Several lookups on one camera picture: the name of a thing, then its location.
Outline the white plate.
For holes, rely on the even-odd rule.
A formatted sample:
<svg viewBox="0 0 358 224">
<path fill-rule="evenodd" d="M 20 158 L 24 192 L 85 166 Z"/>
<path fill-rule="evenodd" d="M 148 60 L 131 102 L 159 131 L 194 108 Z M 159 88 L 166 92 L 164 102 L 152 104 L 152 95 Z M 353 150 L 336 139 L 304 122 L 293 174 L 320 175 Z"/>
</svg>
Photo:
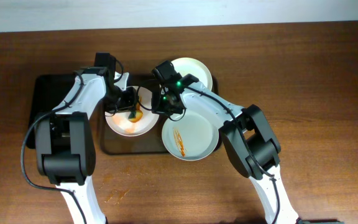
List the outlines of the white plate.
<svg viewBox="0 0 358 224">
<path fill-rule="evenodd" d="M 175 70 L 183 77 L 191 74 L 199 79 L 209 90 L 213 89 L 213 78 L 207 66 L 195 58 L 182 57 L 172 60 Z"/>
<path fill-rule="evenodd" d="M 139 96 L 142 97 L 140 109 L 143 112 L 143 117 L 136 123 L 132 123 L 127 119 L 130 111 L 116 114 L 104 113 L 108 126 L 114 132 L 122 136 L 135 137 L 145 134 L 157 124 L 159 115 L 141 107 L 141 105 L 146 107 L 151 106 L 152 92 L 144 87 L 140 87 Z"/>
<path fill-rule="evenodd" d="M 209 156 L 218 146 L 219 132 L 206 118 L 191 110 L 173 115 L 162 128 L 162 142 L 174 157 L 197 161 Z"/>
</svg>

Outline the yellow green sponge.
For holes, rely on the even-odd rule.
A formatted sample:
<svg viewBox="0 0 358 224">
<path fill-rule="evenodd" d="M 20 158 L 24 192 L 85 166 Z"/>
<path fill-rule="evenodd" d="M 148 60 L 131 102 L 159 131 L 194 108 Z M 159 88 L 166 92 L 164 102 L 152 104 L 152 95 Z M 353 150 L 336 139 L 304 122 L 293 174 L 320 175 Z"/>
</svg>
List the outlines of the yellow green sponge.
<svg viewBox="0 0 358 224">
<path fill-rule="evenodd" d="M 135 108 L 133 110 L 130 110 L 130 114 L 127 119 L 132 123 L 136 123 L 140 121 L 141 118 L 143 117 L 143 112 L 140 109 L 141 101 L 142 101 L 142 97 L 139 96 L 138 101 L 135 104 Z"/>
</svg>

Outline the white plate top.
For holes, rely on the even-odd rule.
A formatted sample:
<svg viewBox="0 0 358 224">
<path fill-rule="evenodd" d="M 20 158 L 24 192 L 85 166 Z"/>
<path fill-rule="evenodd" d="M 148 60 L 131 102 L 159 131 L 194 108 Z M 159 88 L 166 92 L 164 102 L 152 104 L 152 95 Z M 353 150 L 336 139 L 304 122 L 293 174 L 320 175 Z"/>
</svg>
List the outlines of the white plate top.
<svg viewBox="0 0 358 224">
<path fill-rule="evenodd" d="M 195 58 L 182 57 L 172 60 L 175 70 L 183 77 L 191 74 L 199 79 L 209 90 L 213 89 L 213 78 L 207 66 Z"/>
</svg>

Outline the white plate bottom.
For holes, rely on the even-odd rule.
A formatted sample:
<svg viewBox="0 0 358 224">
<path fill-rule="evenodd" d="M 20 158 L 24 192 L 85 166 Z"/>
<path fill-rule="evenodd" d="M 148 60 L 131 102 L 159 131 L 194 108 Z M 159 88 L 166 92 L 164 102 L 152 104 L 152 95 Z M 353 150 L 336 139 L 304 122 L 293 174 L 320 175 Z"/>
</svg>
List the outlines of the white plate bottom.
<svg viewBox="0 0 358 224">
<path fill-rule="evenodd" d="M 162 128 L 162 142 L 174 157 L 197 161 L 209 156 L 218 146 L 219 132 L 206 118 L 191 110 L 173 115 Z"/>
</svg>

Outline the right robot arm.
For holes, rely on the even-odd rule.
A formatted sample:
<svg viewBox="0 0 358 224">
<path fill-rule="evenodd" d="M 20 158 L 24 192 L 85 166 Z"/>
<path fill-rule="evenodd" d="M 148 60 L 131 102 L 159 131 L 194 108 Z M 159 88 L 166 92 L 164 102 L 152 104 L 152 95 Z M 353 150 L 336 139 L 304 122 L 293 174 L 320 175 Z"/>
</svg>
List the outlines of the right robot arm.
<svg viewBox="0 0 358 224">
<path fill-rule="evenodd" d="M 157 65 L 152 74 L 160 84 L 152 95 L 152 112 L 198 113 L 218 129 L 233 167 L 248 178 L 262 203 L 267 223 L 295 224 L 299 215 L 292 207 L 280 174 L 280 143 L 262 110 L 245 108 L 215 94 L 192 74 L 180 75 L 171 61 Z"/>
</svg>

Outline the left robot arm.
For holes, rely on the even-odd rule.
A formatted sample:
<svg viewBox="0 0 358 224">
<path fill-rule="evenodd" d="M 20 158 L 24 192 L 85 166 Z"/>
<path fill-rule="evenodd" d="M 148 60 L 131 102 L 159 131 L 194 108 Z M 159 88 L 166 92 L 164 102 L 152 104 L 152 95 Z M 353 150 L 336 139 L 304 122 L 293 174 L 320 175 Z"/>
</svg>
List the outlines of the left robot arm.
<svg viewBox="0 0 358 224">
<path fill-rule="evenodd" d="M 90 117 L 99 103 L 109 115 L 135 108 L 135 90 L 126 72 L 109 53 L 97 53 L 94 64 L 75 71 L 75 81 L 62 102 L 35 119 L 37 168 L 50 191 L 60 192 L 74 223 L 107 223 L 93 187 L 96 151 Z"/>
</svg>

